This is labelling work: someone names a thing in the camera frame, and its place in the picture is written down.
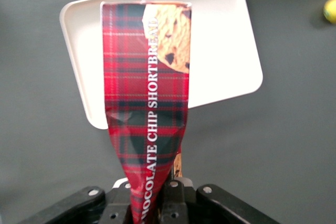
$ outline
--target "screw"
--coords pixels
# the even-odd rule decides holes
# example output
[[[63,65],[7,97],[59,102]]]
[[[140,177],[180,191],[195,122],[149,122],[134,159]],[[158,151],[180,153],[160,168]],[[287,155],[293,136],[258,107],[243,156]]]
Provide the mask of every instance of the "screw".
[[[171,187],[177,187],[177,186],[178,186],[178,182],[176,182],[176,181],[171,181],[171,182],[169,183],[169,185],[170,185]]]
[[[212,193],[212,189],[211,189],[210,187],[208,187],[208,186],[203,187],[203,191],[204,191],[206,194],[210,194],[210,193]]]
[[[97,193],[99,193],[99,190],[97,190],[97,189],[93,189],[93,190],[89,191],[89,196],[94,196],[94,195],[96,195]]]

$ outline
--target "white tray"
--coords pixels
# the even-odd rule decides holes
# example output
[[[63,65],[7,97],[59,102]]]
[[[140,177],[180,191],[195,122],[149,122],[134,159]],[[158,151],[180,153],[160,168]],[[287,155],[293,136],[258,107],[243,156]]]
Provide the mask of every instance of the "white tray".
[[[101,2],[67,4],[60,22],[89,122],[107,129],[104,111]],[[245,0],[192,3],[189,108],[256,91],[262,71]]]

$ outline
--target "gray surface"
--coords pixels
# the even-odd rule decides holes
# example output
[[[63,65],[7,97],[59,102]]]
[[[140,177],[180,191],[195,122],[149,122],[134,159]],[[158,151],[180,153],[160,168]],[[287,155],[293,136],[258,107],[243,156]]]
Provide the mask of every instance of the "gray surface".
[[[0,213],[16,223],[123,172],[86,120],[58,15],[74,0],[0,0]],[[264,82],[190,110],[184,176],[281,223],[336,220],[336,26],[326,0],[247,0]]]

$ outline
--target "yellow ball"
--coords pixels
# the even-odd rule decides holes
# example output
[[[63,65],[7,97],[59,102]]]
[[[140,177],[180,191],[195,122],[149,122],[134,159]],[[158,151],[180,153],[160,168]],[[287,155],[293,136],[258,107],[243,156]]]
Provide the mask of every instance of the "yellow ball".
[[[325,3],[323,14],[329,22],[336,24],[336,0],[328,0]]]

